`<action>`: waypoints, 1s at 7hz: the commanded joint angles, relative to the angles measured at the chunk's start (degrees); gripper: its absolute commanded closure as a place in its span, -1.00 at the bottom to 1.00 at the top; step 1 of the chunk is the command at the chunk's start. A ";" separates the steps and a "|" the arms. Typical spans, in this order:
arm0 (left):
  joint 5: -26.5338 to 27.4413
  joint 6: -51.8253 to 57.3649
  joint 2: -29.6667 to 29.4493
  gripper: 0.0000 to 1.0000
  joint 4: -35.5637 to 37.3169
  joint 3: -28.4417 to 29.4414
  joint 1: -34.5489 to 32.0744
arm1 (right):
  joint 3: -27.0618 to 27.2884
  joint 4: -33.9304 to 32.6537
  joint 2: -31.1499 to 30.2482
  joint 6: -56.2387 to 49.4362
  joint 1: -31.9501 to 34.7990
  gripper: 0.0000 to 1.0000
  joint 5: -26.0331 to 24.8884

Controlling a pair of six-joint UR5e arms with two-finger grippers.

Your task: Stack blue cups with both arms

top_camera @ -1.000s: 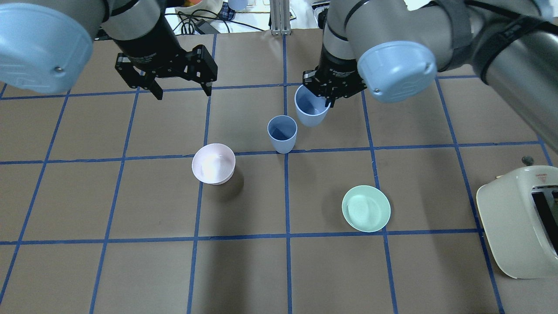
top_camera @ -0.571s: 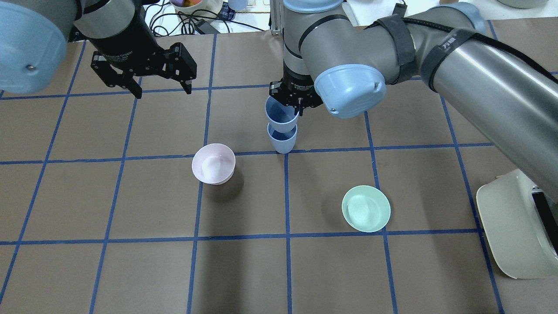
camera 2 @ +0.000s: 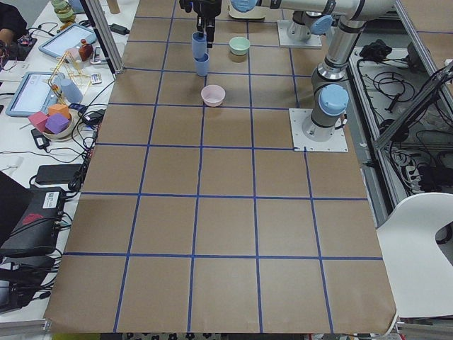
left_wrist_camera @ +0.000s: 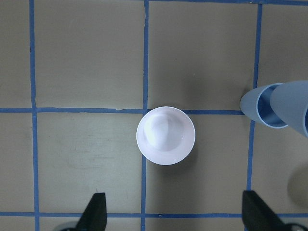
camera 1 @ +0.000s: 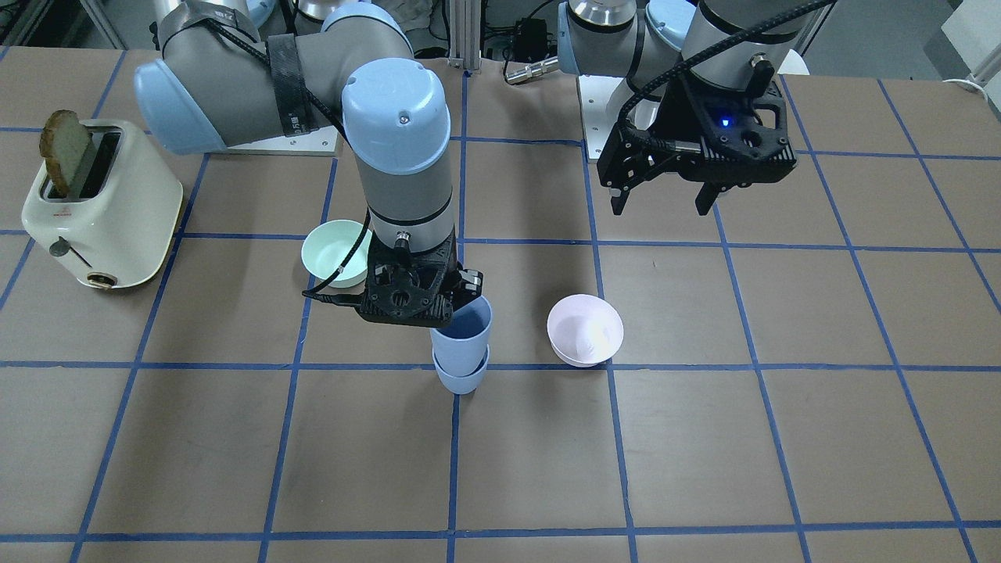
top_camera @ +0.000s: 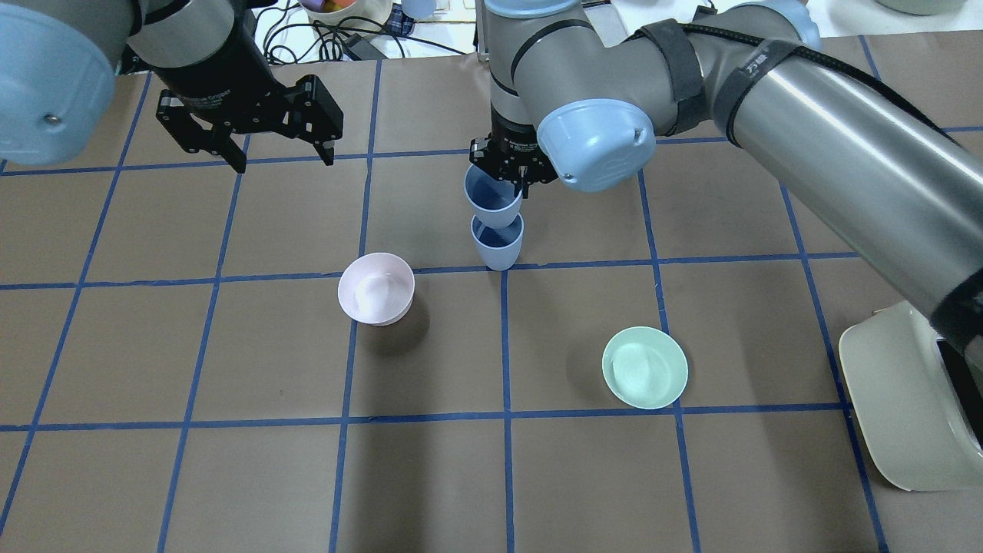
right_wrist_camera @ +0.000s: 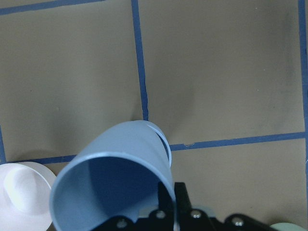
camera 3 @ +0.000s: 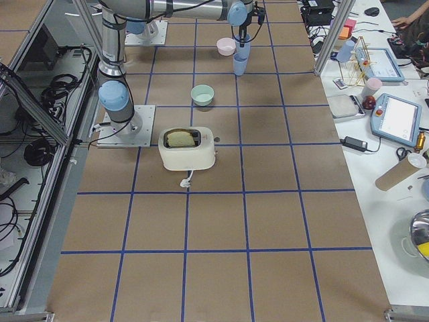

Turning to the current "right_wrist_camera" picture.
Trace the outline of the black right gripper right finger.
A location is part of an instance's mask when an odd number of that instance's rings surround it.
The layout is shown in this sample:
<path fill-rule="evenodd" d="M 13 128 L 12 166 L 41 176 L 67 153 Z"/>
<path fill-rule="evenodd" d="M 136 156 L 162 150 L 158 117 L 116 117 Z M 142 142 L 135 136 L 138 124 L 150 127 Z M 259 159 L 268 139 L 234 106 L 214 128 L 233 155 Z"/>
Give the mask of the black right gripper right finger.
<path fill-rule="evenodd" d="M 186 214 L 192 209 L 186 184 L 184 182 L 175 182 L 174 191 L 176 197 L 176 208 L 178 214 Z"/>

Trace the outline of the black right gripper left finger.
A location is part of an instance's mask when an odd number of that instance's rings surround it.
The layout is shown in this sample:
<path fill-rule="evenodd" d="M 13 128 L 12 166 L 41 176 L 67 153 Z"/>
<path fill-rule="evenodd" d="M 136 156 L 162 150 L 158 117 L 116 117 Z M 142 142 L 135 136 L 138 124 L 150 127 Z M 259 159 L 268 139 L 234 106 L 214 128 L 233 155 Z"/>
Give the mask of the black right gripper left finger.
<path fill-rule="evenodd" d="M 165 185 L 162 182 L 158 183 L 158 217 L 173 217 L 174 203 L 169 195 Z"/>

